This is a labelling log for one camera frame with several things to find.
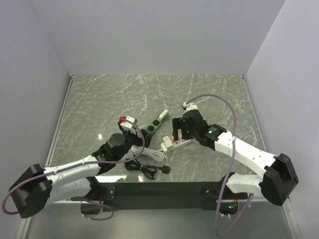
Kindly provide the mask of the pink square adapter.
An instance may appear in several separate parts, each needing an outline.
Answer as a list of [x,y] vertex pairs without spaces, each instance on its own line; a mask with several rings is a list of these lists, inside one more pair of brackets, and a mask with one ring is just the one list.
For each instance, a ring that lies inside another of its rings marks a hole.
[[171,139],[172,139],[173,142],[182,140],[181,129],[174,130],[173,133],[172,133]]

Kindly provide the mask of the white USB power strip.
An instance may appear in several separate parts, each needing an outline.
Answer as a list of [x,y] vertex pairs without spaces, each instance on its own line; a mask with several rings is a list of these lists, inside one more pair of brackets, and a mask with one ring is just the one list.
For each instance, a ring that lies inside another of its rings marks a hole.
[[162,138],[163,142],[161,143],[161,150],[164,153],[168,153],[174,150],[177,150],[178,148],[181,148],[189,143],[191,143],[191,139],[189,140],[179,140],[179,141],[172,141],[172,139],[168,136],[165,136]]

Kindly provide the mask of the white square charger plug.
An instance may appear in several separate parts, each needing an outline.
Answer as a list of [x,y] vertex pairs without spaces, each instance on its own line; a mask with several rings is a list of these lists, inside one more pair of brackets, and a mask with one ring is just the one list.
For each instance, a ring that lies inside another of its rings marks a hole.
[[167,115],[168,115],[168,110],[162,111],[158,116],[159,121],[162,121]]

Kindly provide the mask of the green power strip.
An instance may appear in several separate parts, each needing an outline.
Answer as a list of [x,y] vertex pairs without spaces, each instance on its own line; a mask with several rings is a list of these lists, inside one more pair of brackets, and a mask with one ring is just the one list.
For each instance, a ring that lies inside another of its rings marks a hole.
[[159,121],[158,116],[156,116],[155,119],[153,119],[153,121],[146,127],[146,131],[150,136],[153,136],[160,129],[160,127],[164,125],[169,118],[169,113],[162,121]]

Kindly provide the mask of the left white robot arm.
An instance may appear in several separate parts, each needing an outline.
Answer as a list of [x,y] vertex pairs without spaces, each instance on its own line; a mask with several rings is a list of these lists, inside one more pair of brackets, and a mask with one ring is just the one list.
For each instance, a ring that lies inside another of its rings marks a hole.
[[12,198],[15,214],[22,219],[40,212],[45,206],[67,198],[82,198],[105,202],[114,194],[97,180],[97,176],[122,163],[122,158],[132,146],[142,150],[149,147],[152,134],[132,124],[132,130],[125,129],[118,122],[120,133],[115,133],[99,149],[78,161],[54,167],[34,164],[10,187],[6,199]]

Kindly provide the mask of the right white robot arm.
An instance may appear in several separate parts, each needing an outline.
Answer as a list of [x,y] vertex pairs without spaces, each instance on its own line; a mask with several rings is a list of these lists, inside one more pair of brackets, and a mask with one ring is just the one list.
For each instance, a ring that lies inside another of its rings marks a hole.
[[253,175],[231,172],[225,177],[227,181],[219,186],[219,194],[225,199],[234,194],[247,193],[262,195],[270,203],[281,206],[299,183],[293,163],[287,155],[267,153],[217,124],[209,125],[198,110],[189,110],[182,117],[173,118],[172,129],[175,141],[195,139],[202,146],[233,156],[254,172]]

